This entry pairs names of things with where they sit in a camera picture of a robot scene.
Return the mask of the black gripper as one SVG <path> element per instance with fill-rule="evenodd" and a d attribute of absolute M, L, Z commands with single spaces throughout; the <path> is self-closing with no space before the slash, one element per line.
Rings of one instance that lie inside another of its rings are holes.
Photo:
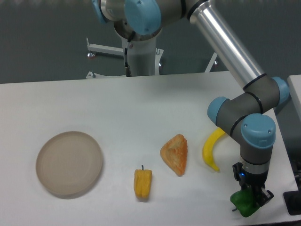
<path fill-rule="evenodd" d="M 246 161 L 240 161 L 232 166 L 234 178 L 239 182 L 240 190 L 256 187 L 256 203 L 260 207 L 267 204 L 274 194 L 265 189 L 265 181 L 268 177 L 269 163 L 254 165 Z"/>

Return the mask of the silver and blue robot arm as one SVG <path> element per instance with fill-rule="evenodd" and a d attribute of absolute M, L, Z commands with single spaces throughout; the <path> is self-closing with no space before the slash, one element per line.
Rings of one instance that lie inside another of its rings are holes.
<path fill-rule="evenodd" d="M 99 22 L 113 22 L 126 40 L 123 58 L 126 76 L 154 75 L 152 40 L 162 27 L 182 18 L 195 25 L 220 57 L 244 93 L 235 99 L 218 97 L 208 107 L 210 120 L 240 144 L 234 178 L 249 194 L 251 204 L 267 204 L 273 193 L 265 188 L 276 125 L 266 112 L 287 100 L 289 87 L 279 77 L 268 77 L 218 13 L 212 0 L 94 0 Z"/>

